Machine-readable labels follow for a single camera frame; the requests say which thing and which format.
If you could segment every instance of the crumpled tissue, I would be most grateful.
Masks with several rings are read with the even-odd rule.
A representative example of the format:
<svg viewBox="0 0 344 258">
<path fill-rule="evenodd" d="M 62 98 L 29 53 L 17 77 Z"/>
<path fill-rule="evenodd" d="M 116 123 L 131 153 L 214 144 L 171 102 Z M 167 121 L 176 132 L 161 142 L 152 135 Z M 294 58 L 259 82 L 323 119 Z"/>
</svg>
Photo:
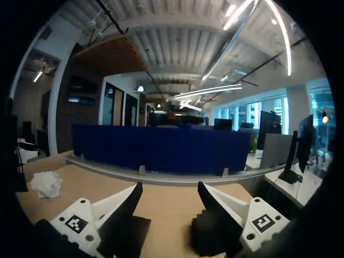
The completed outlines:
<svg viewBox="0 0 344 258">
<path fill-rule="evenodd" d="M 39 198 L 54 198 L 60 195 L 62 179 L 53 171 L 34 174 L 31 181 L 31 189 Z"/>
</svg>

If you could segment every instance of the blue divider panel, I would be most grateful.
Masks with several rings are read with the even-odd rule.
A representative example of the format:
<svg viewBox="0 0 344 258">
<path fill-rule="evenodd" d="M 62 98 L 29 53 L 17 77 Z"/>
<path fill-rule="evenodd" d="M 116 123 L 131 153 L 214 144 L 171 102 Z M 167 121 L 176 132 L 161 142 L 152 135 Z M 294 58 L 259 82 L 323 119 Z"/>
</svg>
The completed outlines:
<svg viewBox="0 0 344 258">
<path fill-rule="evenodd" d="M 230 131 L 130 126 L 72 126 L 74 154 L 138 170 L 175 174 L 243 171 L 250 134 Z"/>
</svg>

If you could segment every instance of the doorway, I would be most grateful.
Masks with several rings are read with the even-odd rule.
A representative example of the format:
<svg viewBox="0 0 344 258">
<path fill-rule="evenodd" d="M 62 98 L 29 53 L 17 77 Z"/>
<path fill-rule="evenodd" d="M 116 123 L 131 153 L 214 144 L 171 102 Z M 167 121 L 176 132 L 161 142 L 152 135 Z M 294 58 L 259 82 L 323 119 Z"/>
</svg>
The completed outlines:
<svg viewBox="0 0 344 258">
<path fill-rule="evenodd" d="M 123 113 L 124 92 L 110 83 L 106 83 L 103 125 L 121 126 Z"/>
<path fill-rule="evenodd" d="M 126 95 L 126 114 L 124 125 L 136 126 L 136 111 L 137 111 L 137 99 L 131 95 Z"/>
</svg>

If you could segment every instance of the wooden slat baffle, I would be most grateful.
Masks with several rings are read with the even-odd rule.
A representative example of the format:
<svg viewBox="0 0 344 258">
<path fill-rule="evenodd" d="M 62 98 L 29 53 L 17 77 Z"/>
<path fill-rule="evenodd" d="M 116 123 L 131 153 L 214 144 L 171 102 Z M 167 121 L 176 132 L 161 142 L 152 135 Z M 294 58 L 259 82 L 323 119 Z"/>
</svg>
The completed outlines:
<svg viewBox="0 0 344 258">
<path fill-rule="evenodd" d="M 73 56 L 73 60 L 99 75 L 146 71 L 147 66 L 129 34 L 96 43 Z"/>
</svg>

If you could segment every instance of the desk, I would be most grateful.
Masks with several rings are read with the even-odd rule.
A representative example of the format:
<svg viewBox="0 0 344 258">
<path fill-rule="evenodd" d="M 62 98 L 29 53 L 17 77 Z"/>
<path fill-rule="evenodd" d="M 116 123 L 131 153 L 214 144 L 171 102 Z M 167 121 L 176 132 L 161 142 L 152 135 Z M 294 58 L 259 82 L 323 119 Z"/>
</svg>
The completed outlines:
<svg viewBox="0 0 344 258">
<path fill-rule="evenodd" d="M 52 220 L 77 199 L 84 197 L 92 203 L 115 194 L 133 182 L 100 175 L 75 165 L 61 167 L 55 172 L 63 179 L 60 196 L 40 199 L 31 190 L 17 193 L 26 215 L 32 223 L 42 218 Z M 249 202 L 252 198 L 239 184 L 215 188 Z M 142 258 L 198 257 L 188 246 L 191 220 L 204 209 L 197 187 L 175 187 L 143 184 L 143 193 L 134 215 L 151 219 L 147 238 L 141 250 Z"/>
<path fill-rule="evenodd" d="M 292 170 L 301 175 L 303 177 L 303 181 L 302 183 L 296 182 L 295 184 L 288 184 L 287 182 L 278 179 L 278 176 L 283 172 L 283 170 L 284 169 L 280 169 L 267 173 L 264 175 L 264 178 L 297 206 L 305 206 L 308 200 L 321 185 L 323 180 L 307 169 L 305 169 L 304 173 L 302 173 L 298 167 L 298 163 L 296 163 L 294 166 L 292 166 Z"/>
<path fill-rule="evenodd" d="M 246 165 L 250 166 L 253 169 L 258 169 L 261 165 L 262 155 L 263 155 L 263 150 L 256 150 L 255 155 L 248 154 Z"/>
</svg>

